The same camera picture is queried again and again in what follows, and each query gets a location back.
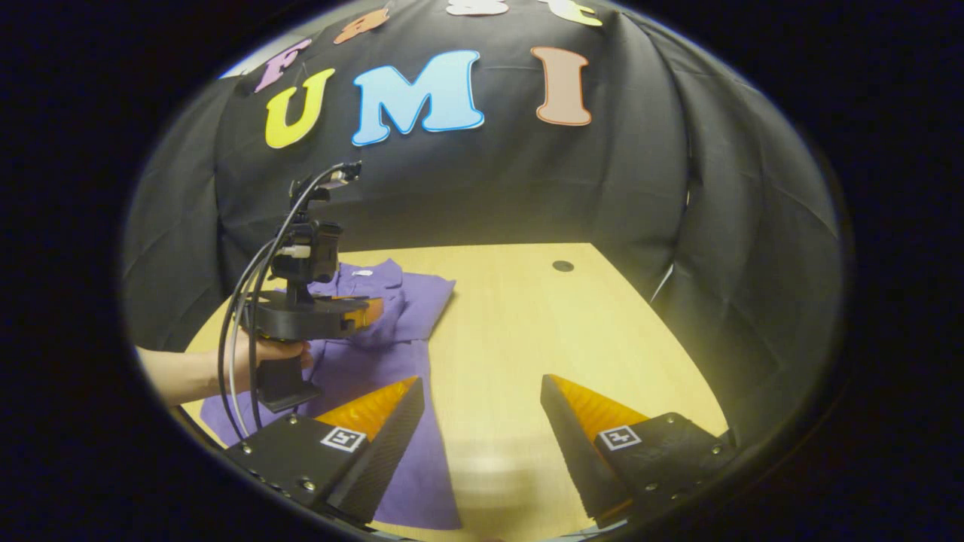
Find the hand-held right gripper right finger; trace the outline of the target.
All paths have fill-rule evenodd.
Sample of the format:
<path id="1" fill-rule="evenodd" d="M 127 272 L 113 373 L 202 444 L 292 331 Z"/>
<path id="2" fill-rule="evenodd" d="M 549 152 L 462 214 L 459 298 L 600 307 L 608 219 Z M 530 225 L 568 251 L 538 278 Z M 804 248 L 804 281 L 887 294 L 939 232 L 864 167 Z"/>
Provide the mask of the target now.
<path id="1" fill-rule="evenodd" d="M 737 457 L 733 440 L 682 414 L 645 416 L 554 374 L 541 408 L 586 514 L 600 528 L 657 520 L 695 496 Z"/>

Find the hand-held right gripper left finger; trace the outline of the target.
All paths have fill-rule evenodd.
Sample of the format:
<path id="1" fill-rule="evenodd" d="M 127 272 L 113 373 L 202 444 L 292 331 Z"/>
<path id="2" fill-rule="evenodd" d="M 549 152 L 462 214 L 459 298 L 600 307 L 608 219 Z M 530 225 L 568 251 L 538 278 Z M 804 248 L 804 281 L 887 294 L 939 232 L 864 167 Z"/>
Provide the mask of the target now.
<path id="1" fill-rule="evenodd" d="M 282 497 L 355 525 L 374 518 L 425 409 L 412 376 L 320 416 L 287 415 L 227 458 Z"/>

